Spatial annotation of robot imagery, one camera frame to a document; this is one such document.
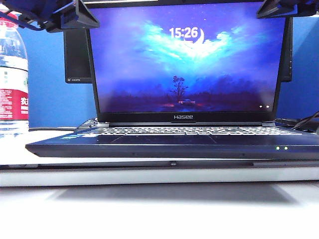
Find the laptop screen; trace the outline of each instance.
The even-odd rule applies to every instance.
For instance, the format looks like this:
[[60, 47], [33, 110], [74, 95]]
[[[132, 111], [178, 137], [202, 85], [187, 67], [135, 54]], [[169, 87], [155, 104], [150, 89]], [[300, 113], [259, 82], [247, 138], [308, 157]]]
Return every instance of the laptop screen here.
[[100, 112], [271, 112], [285, 19], [257, 19], [259, 7], [91, 9]]

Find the touchpad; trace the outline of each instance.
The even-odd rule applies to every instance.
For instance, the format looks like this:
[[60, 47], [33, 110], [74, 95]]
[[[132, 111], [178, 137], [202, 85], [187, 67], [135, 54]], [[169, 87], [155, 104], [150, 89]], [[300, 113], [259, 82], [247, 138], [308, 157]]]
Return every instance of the touchpad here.
[[139, 135], [122, 136], [114, 144], [215, 144], [207, 135]]

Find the hasee logo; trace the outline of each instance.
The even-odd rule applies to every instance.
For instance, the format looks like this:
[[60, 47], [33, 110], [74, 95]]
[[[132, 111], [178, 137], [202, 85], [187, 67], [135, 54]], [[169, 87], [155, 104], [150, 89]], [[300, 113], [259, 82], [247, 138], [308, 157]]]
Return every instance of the hasee logo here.
[[174, 120], [176, 119], [176, 120], [192, 120], [194, 118], [194, 116], [174, 116]]

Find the white desk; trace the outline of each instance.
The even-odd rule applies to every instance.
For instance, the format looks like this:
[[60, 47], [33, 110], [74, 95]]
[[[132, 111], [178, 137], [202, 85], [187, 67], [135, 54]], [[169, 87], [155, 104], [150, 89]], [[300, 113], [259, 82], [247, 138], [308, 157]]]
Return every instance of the white desk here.
[[[37, 165], [66, 163], [100, 163], [115, 161], [171, 160], [167, 158], [44, 158], [33, 155], [26, 143], [66, 134], [65, 131], [34, 131], [12, 138], [0, 138], [0, 186], [68, 186], [138, 183], [183, 182], [256, 182], [318, 180], [319, 167], [267, 167], [267, 168], [104, 168], [104, 169], [37, 169]], [[15, 165], [25, 169], [15, 169]]]
[[317, 239], [319, 183], [0, 188], [1, 238]]

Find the plastic bottle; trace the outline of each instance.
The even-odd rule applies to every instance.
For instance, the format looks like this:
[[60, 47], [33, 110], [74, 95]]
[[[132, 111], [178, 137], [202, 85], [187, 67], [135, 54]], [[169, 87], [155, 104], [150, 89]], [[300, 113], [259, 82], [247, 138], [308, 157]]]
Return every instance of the plastic bottle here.
[[[0, 10], [6, 11], [0, 4]], [[28, 130], [28, 60], [18, 26], [0, 18], [0, 137]]]

